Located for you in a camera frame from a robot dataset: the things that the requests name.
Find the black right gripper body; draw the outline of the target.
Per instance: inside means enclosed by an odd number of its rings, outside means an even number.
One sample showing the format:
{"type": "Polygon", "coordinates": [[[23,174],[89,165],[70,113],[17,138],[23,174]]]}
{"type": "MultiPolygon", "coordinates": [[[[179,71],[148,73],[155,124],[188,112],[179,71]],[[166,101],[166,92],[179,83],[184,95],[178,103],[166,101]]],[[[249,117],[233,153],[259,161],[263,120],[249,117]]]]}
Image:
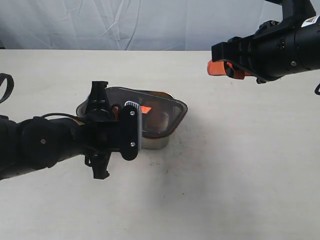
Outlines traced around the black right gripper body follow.
{"type": "Polygon", "coordinates": [[[304,66],[298,56],[296,34],[303,21],[269,20],[247,37],[235,36],[211,47],[211,60],[229,62],[256,77],[258,84],[302,73],[304,66]]]}

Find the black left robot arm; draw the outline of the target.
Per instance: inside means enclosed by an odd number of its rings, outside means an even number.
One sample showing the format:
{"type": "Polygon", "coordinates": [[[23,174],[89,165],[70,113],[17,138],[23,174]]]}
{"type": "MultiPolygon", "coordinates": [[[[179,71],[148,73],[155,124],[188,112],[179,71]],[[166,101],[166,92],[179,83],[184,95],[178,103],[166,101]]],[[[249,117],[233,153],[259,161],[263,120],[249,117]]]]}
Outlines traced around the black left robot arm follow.
{"type": "Polygon", "coordinates": [[[107,129],[116,123],[106,93],[108,84],[92,82],[82,117],[48,113],[14,122],[3,116],[0,119],[1,180],[50,169],[80,155],[92,169],[94,179],[108,178],[107,168],[114,148],[108,142],[107,129]]]}

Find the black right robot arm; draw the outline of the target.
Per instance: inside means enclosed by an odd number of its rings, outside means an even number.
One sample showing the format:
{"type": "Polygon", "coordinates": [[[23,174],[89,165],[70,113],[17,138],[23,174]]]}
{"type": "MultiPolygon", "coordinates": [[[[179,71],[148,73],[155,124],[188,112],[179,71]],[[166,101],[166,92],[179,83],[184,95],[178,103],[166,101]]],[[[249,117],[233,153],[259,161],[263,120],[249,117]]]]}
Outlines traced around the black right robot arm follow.
{"type": "Polygon", "coordinates": [[[320,68],[320,16],[309,0],[275,0],[282,21],[269,20],[249,36],[235,36],[211,47],[210,76],[258,84],[320,68]]]}

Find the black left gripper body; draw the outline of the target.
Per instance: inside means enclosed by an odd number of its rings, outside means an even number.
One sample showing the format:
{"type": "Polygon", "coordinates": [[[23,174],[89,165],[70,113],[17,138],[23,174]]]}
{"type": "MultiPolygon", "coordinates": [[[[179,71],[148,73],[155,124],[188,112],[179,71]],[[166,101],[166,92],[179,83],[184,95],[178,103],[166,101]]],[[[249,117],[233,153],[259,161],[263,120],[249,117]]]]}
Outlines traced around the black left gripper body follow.
{"type": "Polygon", "coordinates": [[[93,178],[104,180],[110,176],[107,168],[111,157],[108,127],[119,118],[120,106],[110,104],[107,81],[93,81],[84,109],[85,155],[84,163],[93,172],[93,178]]]}

